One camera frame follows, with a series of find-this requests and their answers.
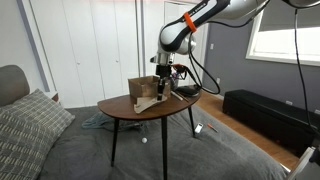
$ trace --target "gray pillow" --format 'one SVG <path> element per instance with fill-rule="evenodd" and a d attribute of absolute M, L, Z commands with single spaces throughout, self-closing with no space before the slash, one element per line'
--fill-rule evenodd
<path fill-rule="evenodd" d="M 59 137 L 74 120 L 75 116 L 66 111 L 60 104 L 48 98 L 39 89 L 24 96 L 11 105 L 1 107 L 10 113 L 40 123 L 51 129 Z"/>
<path fill-rule="evenodd" d="M 0 109 L 0 179 L 36 179 L 56 135 Z"/>

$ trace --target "white wall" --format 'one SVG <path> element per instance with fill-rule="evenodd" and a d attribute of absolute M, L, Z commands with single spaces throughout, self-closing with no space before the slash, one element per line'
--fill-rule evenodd
<path fill-rule="evenodd" d="M 28 79 L 30 91 L 44 90 L 16 0 L 0 0 L 0 66 L 15 64 Z"/>

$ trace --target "table leg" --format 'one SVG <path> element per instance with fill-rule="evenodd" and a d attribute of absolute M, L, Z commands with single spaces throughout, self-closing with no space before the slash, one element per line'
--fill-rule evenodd
<path fill-rule="evenodd" d="M 119 128 L 119 119 L 114 119 L 113 146 L 112 146 L 112 158 L 111 158 L 112 167 L 114 166 L 114 156 L 116 154 L 118 128 Z"/>
<path fill-rule="evenodd" d="M 163 158 L 163 179 L 167 179 L 167 117 L 161 118 L 161 130 L 162 130 L 162 158 Z"/>
<path fill-rule="evenodd" d="M 193 137 L 196 137 L 196 134 L 194 132 L 194 124 L 193 124 L 193 116 L 192 116 L 191 106 L 188 107 L 188 111 L 189 111 L 189 116 L 190 116 L 190 122 L 191 122 L 191 128 L 192 128 Z"/>

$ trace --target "gray wall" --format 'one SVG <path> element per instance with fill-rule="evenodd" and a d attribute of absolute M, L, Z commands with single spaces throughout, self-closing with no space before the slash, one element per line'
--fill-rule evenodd
<path fill-rule="evenodd" d="M 241 24 L 244 19 L 233 23 Z M 293 106 L 304 108 L 297 65 L 245 58 L 251 29 L 252 23 L 238 29 L 210 25 L 205 67 L 215 78 L 221 79 L 221 95 L 226 91 L 245 89 L 282 102 L 289 100 Z M 214 43 L 213 50 L 209 49 L 211 43 Z M 309 110 L 320 110 L 320 67 L 302 66 L 302 71 Z M 204 76 L 203 84 L 216 90 L 208 76 Z"/>
<path fill-rule="evenodd" d="M 0 0 L 0 66 L 20 66 L 30 90 L 44 89 L 17 1 Z"/>

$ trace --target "black cable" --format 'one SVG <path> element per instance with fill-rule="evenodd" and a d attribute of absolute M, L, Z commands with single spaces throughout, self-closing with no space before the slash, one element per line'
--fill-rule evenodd
<path fill-rule="evenodd" d="M 294 19 L 294 42 L 295 42 L 295 48 L 296 48 L 296 58 L 297 58 L 297 63 L 298 63 L 298 68 L 299 68 L 299 74 L 300 74 L 300 79 L 301 79 L 301 84 L 302 84 L 302 89 L 303 89 L 303 97 L 304 97 L 304 105 L 305 105 L 305 110 L 306 110 L 306 115 L 307 115 L 307 120 L 308 120 L 308 125 L 310 128 L 318 135 L 320 136 L 320 132 L 315 130 L 312 127 L 311 120 L 310 120 L 310 115 L 309 115 L 309 108 L 308 108 L 308 98 L 307 98 L 307 93 L 306 93 L 306 86 L 304 83 L 304 78 L 301 70 L 301 64 L 300 64 L 300 58 L 299 58 L 299 49 L 298 49 L 298 38 L 297 38 L 297 29 L 298 29 L 298 9 L 295 10 L 295 19 Z"/>
<path fill-rule="evenodd" d="M 193 34 L 193 33 L 190 33 L 190 36 L 189 36 L 188 54 L 189 54 L 190 63 L 191 63 L 191 65 L 192 65 L 192 67 L 193 67 L 193 70 L 194 70 L 195 74 L 197 75 L 197 78 L 198 78 L 199 83 L 197 83 L 197 81 L 195 80 L 195 78 L 194 78 L 193 74 L 191 73 L 191 71 L 189 72 L 189 73 L 190 73 L 190 77 L 191 77 L 191 78 L 193 79 L 193 81 L 196 83 L 196 85 L 198 86 L 198 88 L 200 88 L 200 89 L 202 89 L 202 90 L 204 90 L 204 91 L 206 91 L 206 92 L 208 92 L 208 93 L 211 93 L 211 94 L 219 94 L 220 91 L 221 91 L 219 84 L 218 84 L 218 83 L 216 82 L 216 80 L 212 77 L 212 75 L 196 60 L 196 58 L 195 58 L 195 57 L 193 56 L 193 54 L 192 54 L 192 50 L 191 50 L 191 36 L 192 36 L 192 34 Z M 199 77 L 198 72 L 196 71 L 195 66 L 194 66 L 194 64 L 193 64 L 192 61 L 194 61 L 194 62 L 210 77 L 210 79 L 214 82 L 215 86 L 217 87 L 217 92 L 213 92 L 213 91 L 211 91 L 211 90 L 209 90 L 209 89 L 207 89 L 207 88 L 204 88 L 204 87 L 202 86 L 200 77 Z"/>
<path fill-rule="evenodd" d="M 260 9 L 258 9 L 253 16 L 251 16 L 244 24 L 241 25 L 230 25 L 227 23 L 219 22 L 219 21 L 208 21 L 208 23 L 215 23 L 215 24 L 220 24 L 223 26 L 231 27 L 231 28 L 241 28 L 249 24 L 264 8 L 269 4 L 270 0 L 267 1 Z"/>

